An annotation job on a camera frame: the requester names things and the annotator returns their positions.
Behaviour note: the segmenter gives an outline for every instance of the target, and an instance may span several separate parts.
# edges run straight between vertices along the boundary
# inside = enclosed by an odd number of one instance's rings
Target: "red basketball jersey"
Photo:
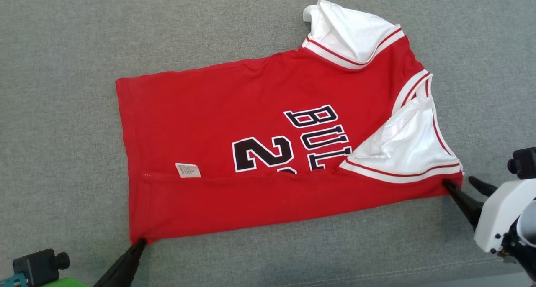
[[[400,26],[324,0],[304,20],[298,50],[117,80],[131,241],[345,213],[461,180]]]

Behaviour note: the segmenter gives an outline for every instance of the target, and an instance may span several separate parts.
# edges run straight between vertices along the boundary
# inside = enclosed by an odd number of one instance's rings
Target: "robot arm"
[[[536,282],[536,147],[517,150],[508,169],[520,180],[499,188],[475,177],[469,182],[489,196],[484,203],[463,193],[450,180],[444,186],[475,231],[474,240],[484,251],[513,258]]]

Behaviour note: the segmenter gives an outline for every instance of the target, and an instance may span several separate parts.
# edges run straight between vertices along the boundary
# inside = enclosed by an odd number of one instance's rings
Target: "red stripe trim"
[[[385,39],[383,39],[383,40],[379,43],[379,45],[378,45],[377,47],[379,47],[380,45],[382,45],[382,44],[383,44],[387,39],[389,39],[392,35],[394,35],[394,34],[400,32],[400,31],[402,31],[402,28],[398,28],[398,30],[396,30],[396,31],[394,31],[394,32],[392,32],[392,33],[390,33],[389,36],[385,37]]]
[[[439,141],[439,144],[441,144],[441,146],[443,147],[443,149],[448,153],[448,155],[451,155],[450,152],[446,149],[446,146],[445,144],[443,143],[443,141],[441,140],[440,136],[439,136],[439,132],[437,131],[437,125],[436,125],[436,120],[434,118],[434,131],[436,132],[436,136],[437,136],[437,140]]]
[[[415,176],[421,176],[421,175],[424,175],[428,172],[430,172],[431,170],[433,169],[438,169],[438,168],[448,168],[448,167],[457,167],[460,165],[460,163],[455,163],[455,164],[452,164],[452,165],[442,165],[442,166],[435,166],[435,167],[431,167],[430,169],[426,170],[425,172],[423,173],[419,173],[419,174],[394,174],[394,173],[388,173],[388,172],[384,172],[384,171],[380,171],[379,169],[373,169],[373,168],[369,168],[369,167],[365,167],[364,165],[358,165],[356,163],[352,163],[350,160],[346,159],[346,162],[349,163],[350,165],[353,165],[353,166],[356,166],[356,167],[360,167],[360,168],[363,168],[363,169],[367,169],[369,171],[373,171],[373,172],[377,172],[377,173],[381,173],[381,174],[385,174],[385,175],[389,175],[389,176],[396,176],[396,177],[415,177]]]
[[[389,34],[389,36],[385,37],[385,38],[379,43],[379,45],[376,47],[376,49],[378,49],[378,47],[379,47],[380,45],[382,45],[385,41],[387,41],[387,39],[389,39],[391,36],[393,36],[394,34],[400,32],[400,31],[402,31],[402,28],[399,28],[398,30],[396,30],[396,31],[392,32],[391,34]],[[325,46],[321,45],[320,43],[318,43],[318,42],[316,42],[316,41],[310,39],[309,36],[307,36],[307,41],[312,42],[312,43],[318,45],[318,46],[319,46],[320,48],[322,48],[324,51],[327,51],[327,52],[333,54],[334,56],[337,56],[337,57],[341,58],[342,60],[344,60],[344,61],[346,61],[346,62],[349,62],[349,63],[351,63],[351,64],[355,64],[355,65],[366,65],[366,64],[368,64],[368,62],[366,62],[366,63],[358,63],[358,62],[352,61],[352,60],[350,60],[350,59],[348,59],[348,58],[345,58],[345,57],[343,57],[343,56],[341,56],[341,55],[339,55],[339,54],[333,52],[331,49],[326,48]]]
[[[419,83],[421,83],[421,81],[428,77],[430,75],[430,73],[426,73],[423,77],[421,77],[421,79],[419,79],[419,81],[417,81],[417,83],[415,83],[415,85],[413,85],[413,87],[411,87],[411,89],[407,92],[407,95],[406,95],[406,98],[404,98],[404,102],[402,103],[402,106],[404,106],[407,102],[407,99],[410,97],[410,94],[413,92],[413,90],[415,89],[415,87],[417,87],[417,85],[419,85]]]
[[[313,52],[313,51],[312,51],[310,48],[308,48],[308,47],[303,47],[303,46],[301,46],[298,50],[302,50],[303,52],[307,52],[308,54],[312,54],[312,55],[314,55],[314,57],[316,57],[316,58],[320,57],[321,60],[322,60],[323,62],[329,62],[329,64],[330,64],[331,66],[336,66],[337,68],[340,68],[340,69],[342,69],[342,70],[352,70],[352,71],[355,71],[355,72],[356,72],[356,71],[359,71],[359,70],[363,70],[363,68],[364,68],[364,67],[362,67],[362,68],[349,68],[349,67],[346,67],[346,66],[342,66],[342,65],[340,65],[340,64],[337,64],[337,62],[333,62],[333,61],[331,61],[331,60],[329,60],[329,59],[327,59],[327,58],[324,58],[324,57],[322,57],[322,56],[319,56],[317,53]]]
[[[350,59],[344,58],[343,56],[341,56],[341,55],[339,55],[339,54],[333,52],[331,49],[327,49],[326,47],[324,47],[324,46],[321,45],[320,43],[317,43],[316,41],[311,40],[311,39],[309,39],[308,37],[307,37],[307,40],[308,40],[309,42],[312,42],[312,43],[318,45],[318,46],[319,46],[320,48],[322,48],[324,51],[327,51],[327,52],[331,53],[332,55],[337,56],[337,57],[341,58],[342,60],[344,60],[344,61],[346,61],[346,62],[350,62],[351,64],[355,64],[355,65],[366,65],[366,63],[358,63],[358,62],[354,62],[354,61],[352,61],[352,60],[350,60]]]

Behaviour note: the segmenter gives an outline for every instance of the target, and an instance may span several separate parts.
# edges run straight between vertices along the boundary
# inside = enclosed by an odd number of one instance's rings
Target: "gray tabletop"
[[[296,49],[317,0],[1,0],[0,277],[52,247],[95,283],[128,247],[114,81]],[[513,179],[536,146],[536,0],[329,0],[400,23],[434,73],[466,173]],[[520,272],[484,254],[449,197],[159,241],[134,286],[411,286]]]

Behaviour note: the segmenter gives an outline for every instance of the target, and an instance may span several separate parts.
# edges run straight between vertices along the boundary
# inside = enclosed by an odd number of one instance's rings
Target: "white tag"
[[[196,165],[175,163],[175,166],[181,178],[201,177],[199,167]]]

